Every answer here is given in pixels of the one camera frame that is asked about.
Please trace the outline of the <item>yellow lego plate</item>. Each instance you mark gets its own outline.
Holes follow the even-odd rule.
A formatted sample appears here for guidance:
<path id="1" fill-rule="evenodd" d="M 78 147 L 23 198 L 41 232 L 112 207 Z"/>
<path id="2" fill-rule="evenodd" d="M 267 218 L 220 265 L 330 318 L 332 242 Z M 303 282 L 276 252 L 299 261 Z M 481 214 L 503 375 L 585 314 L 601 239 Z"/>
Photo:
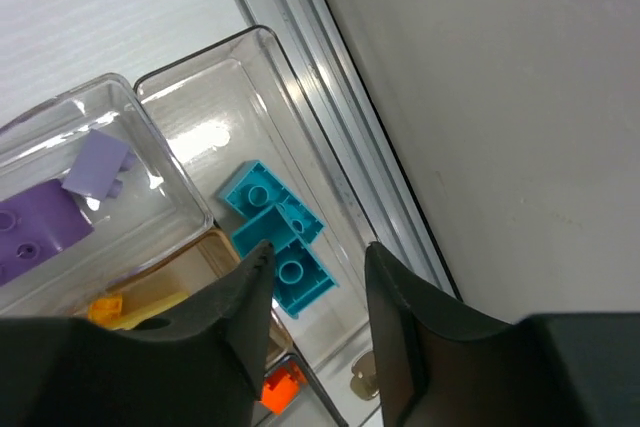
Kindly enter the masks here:
<path id="1" fill-rule="evenodd" d="M 150 304 L 140 307 L 107 325 L 109 330 L 131 330 L 137 327 L 143 321 L 146 321 L 152 317 L 155 317 L 179 303 L 183 302 L 189 297 L 186 292 L 177 292 L 166 296 L 162 299 L 151 302 Z"/>

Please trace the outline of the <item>orange lego brick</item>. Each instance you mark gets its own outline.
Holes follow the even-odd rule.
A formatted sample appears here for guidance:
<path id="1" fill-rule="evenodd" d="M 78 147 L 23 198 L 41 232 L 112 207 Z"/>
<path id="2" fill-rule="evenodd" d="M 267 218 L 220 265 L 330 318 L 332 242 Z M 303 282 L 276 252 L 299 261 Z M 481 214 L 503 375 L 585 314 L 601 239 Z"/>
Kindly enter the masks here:
<path id="1" fill-rule="evenodd" d="M 306 384 L 306 377 L 298 365 L 286 361 L 264 380 L 260 402 L 271 413 L 280 415 Z"/>

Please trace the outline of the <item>purple round lego block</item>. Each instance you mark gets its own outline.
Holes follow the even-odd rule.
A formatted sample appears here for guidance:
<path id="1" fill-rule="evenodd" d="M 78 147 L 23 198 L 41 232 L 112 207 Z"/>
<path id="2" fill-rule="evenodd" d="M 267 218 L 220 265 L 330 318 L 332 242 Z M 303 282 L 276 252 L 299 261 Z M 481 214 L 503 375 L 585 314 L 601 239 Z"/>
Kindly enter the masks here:
<path id="1" fill-rule="evenodd" d="M 58 179 L 1 202 L 1 284 L 74 246 L 94 228 Z"/>

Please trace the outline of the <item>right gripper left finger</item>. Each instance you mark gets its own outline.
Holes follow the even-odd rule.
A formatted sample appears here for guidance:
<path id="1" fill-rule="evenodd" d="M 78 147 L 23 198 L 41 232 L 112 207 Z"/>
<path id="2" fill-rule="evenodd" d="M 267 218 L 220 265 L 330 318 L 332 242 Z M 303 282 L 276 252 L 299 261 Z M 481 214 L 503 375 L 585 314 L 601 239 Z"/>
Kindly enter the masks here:
<path id="1" fill-rule="evenodd" d="M 1 322 L 5 426 L 247 426 L 262 392 L 275 253 L 131 330 L 72 317 Z"/>

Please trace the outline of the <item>teal lego brick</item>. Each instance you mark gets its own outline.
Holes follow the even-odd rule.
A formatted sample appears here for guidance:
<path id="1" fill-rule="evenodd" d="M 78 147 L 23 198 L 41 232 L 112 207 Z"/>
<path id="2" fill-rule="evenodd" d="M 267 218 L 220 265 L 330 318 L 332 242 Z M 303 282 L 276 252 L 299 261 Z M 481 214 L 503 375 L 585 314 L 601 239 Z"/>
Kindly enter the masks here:
<path id="1" fill-rule="evenodd" d="M 231 236 L 241 257 L 246 257 L 261 241 L 269 241 L 275 255 L 273 296 L 280 308 L 291 318 L 338 286 L 338 283 L 317 258 L 297 226 L 280 205 L 273 205 L 257 214 Z"/>
<path id="2" fill-rule="evenodd" d="M 245 219 L 279 205 L 292 221 L 294 231 L 313 243 L 324 222 L 265 164 L 245 161 L 222 185 L 216 197 Z"/>

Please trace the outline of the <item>curved light orange lego piece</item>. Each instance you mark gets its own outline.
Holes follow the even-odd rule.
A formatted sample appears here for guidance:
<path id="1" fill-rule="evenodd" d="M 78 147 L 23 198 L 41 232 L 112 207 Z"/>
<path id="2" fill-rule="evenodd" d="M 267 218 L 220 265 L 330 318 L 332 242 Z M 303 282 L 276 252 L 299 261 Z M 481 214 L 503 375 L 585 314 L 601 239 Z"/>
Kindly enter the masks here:
<path id="1" fill-rule="evenodd" d="M 123 297 L 118 295 L 101 297 L 88 308 L 88 319 L 98 325 L 109 325 L 122 315 Z"/>

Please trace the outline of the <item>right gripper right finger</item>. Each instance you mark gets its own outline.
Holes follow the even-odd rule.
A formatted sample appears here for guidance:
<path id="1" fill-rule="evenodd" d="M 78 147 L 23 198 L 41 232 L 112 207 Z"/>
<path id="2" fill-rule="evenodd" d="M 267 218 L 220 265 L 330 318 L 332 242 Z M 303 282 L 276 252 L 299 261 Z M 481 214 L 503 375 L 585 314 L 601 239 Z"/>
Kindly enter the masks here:
<path id="1" fill-rule="evenodd" d="M 365 253 L 388 426 L 635 426 L 636 313 L 546 313 L 509 324 L 446 294 L 385 246 Z"/>

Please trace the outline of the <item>small lilac lego piece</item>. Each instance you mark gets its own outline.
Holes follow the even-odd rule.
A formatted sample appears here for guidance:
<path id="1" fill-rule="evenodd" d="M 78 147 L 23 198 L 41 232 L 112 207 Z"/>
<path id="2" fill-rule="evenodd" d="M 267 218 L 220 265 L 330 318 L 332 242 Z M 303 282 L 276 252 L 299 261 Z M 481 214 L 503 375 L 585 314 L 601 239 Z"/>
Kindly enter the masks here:
<path id="1" fill-rule="evenodd" d="M 62 188 L 98 201 L 115 199 L 123 189 L 118 175 L 129 171 L 136 161 L 137 156 L 126 142 L 101 131 L 90 130 L 62 182 Z"/>

